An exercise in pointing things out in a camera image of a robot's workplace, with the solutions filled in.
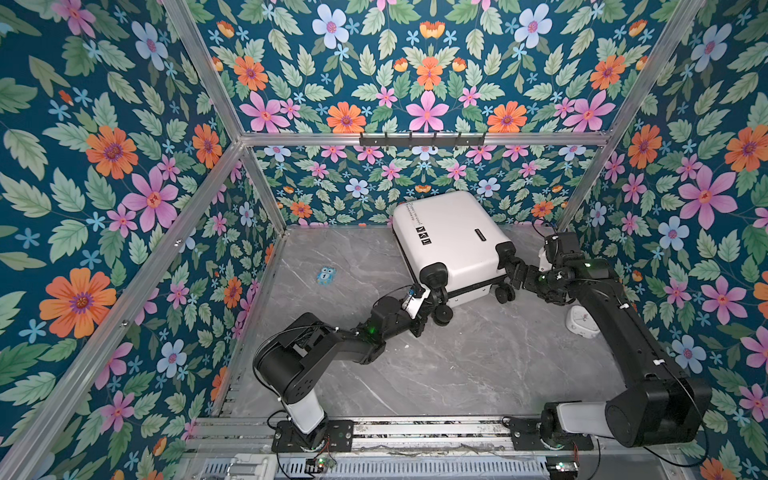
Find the white hard-shell suitcase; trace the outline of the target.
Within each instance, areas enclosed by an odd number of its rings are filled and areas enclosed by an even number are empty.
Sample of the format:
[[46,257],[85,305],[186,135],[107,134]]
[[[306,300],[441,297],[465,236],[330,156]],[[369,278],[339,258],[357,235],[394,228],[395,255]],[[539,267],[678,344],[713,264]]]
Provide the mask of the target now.
[[420,334],[433,320],[445,326],[453,308],[490,293],[515,299],[507,266],[518,259],[512,240],[464,191],[397,206],[392,228],[414,286],[403,302]]

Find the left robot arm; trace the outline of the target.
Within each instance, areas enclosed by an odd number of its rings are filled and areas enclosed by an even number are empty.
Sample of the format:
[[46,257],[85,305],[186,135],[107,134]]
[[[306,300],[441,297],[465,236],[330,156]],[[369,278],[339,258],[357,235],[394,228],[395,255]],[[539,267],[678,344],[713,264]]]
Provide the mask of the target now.
[[384,353],[388,340],[407,332],[422,333],[436,306],[429,288],[413,285],[402,299],[390,295],[378,299],[368,319],[352,329],[332,326],[306,312],[259,347],[252,361],[254,375],[276,396],[294,430],[314,438],[328,421],[315,386],[331,363],[372,363]]

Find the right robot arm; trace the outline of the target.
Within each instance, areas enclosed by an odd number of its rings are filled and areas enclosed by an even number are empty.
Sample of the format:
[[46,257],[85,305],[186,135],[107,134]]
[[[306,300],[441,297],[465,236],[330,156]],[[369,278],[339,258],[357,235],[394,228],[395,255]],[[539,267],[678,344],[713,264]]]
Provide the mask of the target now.
[[550,447],[578,435],[614,439],[627,448],[693,441],[709,408],[712,389],[688,376],[650,333],[625,294],[618,274],[603,258],[587,258],[573,232],[545,238],[550,269],[516,254],[512,242],[496,248],[506,288],[524,289],[564,306],[576,302],[594,320],[622,375],[625,389],[605,402],[546,404],[539,435]]

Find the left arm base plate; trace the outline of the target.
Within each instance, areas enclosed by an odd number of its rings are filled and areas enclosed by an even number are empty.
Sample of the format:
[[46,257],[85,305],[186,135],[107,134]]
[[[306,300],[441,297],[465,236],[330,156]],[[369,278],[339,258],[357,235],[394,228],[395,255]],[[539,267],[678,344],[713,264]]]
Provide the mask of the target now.
[[323,420],[310,433],[301,432],[291,421],[277,424],[271,445],[273,453],[350,452],[355,423],[352,420]]

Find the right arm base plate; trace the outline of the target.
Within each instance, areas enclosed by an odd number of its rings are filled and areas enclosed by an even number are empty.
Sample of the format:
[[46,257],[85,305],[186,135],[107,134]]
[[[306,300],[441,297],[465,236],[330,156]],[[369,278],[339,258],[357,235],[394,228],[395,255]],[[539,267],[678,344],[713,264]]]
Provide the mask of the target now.
[[502,425],[509,430],[515,450],[534,451],[593,451],[595,445],[585,434],[566,433],[552,418],[512,417],[502,418]]

